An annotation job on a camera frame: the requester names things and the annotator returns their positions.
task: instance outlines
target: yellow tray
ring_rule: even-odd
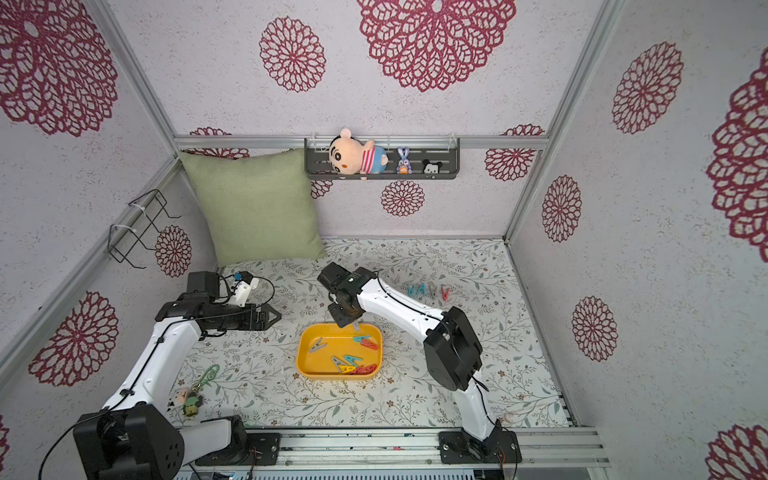
[[[355,336],[370,335],[372,342],[379,346],[378,350],[371,350],[352,338]],[[322,337],[321,343],[328,346],[310,353],[315,342]],[[366,375],[342,374],[336,369],[331,360],[332,356],[344,360],[345,355],[356,356],[362,359],[357,366],[376,364],[376,370]],[[382,368],[382,331],[370,323],[360,323],[360,330],[355,330],[351,325],[340,329],[335,323],[316,323],[310,325],[301,334],[299,352],[296,355],[296,368],[299,373],[312,380],[367,380],[379,373]]]

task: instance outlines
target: cartoon boy plush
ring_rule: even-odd
[[[380,174],[389,162],[383,148],[376,147],[373,140],[361,145],[348,128],[331,142],[328,159],[333,170],[343,175]]]

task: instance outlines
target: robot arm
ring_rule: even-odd
[[[182,465],[213,455],[218,462],[248,459],[248,437],[240,417],[201,422],[176,430],[159,409],[192,346],[208,330],[269,329],[281,315],[268,303],[247,304],[258,279],[248,272],[226,302],[217,302],[219,276],[194,272],[187,292],[163,305],[152,336],[120,388],[100,412],[83,415],[73,431],[88,480],[136,478],[167,480]]]
[[[349,272],[331,263],[318,280],[329,291],[328,310],[339,327],[371,312],[421,341],[429,373],[437,383],[453,391],[470,452],[476,458],[493,453],[504,433],[500,423],[488,416],[488,400],[478,384],[482,381],[482,346],[464,312],[456,307],[443,311],[426,306],[362,267]]]

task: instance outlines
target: red flower pattern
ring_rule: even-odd
[[[2,424],[2,415],[0,415],[0,472],[2,472],[2,463],[5,460],[5,454],[11,447],[8,445],[9,430]]]
[[[662,41],[632,61],[614,96],[614,123],[636,134],[656,123],[677,94],[683,60],[675,44]]]
[[[312,180],[312,198],[318,199],[330,192],[333,180]]]
[[[730,235],[748,239],[768,262],[768,48],[749,81],[731,94],[712,141],[712,206],[730,220]]]
[[[220,128],[213,127],[200,127],[197,130],[191,131],[190,135],[231,135],[221,130]],[[250,157],[247,148],[193,148],[187,150],[187,153],[195,155],[207,155],[208,157],[220,157],[220,158],[245,158]]]
[[[98,130],[118,72],[79,0],[0,0],[0,102],[46,134]]]
[[[397,217],[407,217],[424,204],[424,190],[414,181],[398,180],[384,187],[381,198],[384,210]]]
[[[259,46],[266,71],[288,91],[315,88],[326,72],[323,46],[300,20],[275,18],[261,34]]]
[[[504,41],[515,0],[357,0],[360,31],[384,75],[403,87],[466,81]]]
[[[192,246],[187,234],[181,228],[165,227],[154,245],[157,265],[168,276],[181,276],[190,267]]]
[[[527,124],[510,128],[503,135],[541,135],[544,129],[538,125]],[[536,158],[532,148],[492,148],[485,152],[485,169],[499,180],[517,180],[528,173],[528,168]]]
[[[114,307],[99,292],[86,292],[29,364],[28,371],[40,383],[73,386],[101,368],[117,337]]]
[[[614,314],[603,300],[593,296],[581,299],[571,325],[578,348],[590,359],[602,362],[614,354],[619,335]]]
[[[541,222],[547,237],[562,242],[573,235],[581,216],[581,190],[573,178],[562,175],[547,189],[541,205]]]
[[[765,480],[768,478],[768,432],[761,425],[734,425],[718,432],[707,456],[709,480]]]

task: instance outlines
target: small figurine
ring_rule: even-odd
[[[397,153],[400,154],[400,161],[397,162],[397,173],[412,173],[411,161],[408,159],[408,154],[411,153],[411,149],[407,147],[400,147],[397,149]]]
[[[442,167],[442,162],[434,162],[434,163],[432,163],[429,160],[424,160],[422,163],[424,164],[424,173],[425,174],[439,174],[440,173],[440,167]]]
[[[203,405],[203,396],[197,392],[190,392],[187,401],[181,409],[184,412],[184,416],[190,418],[197,415],[197,410],[201,405]]]

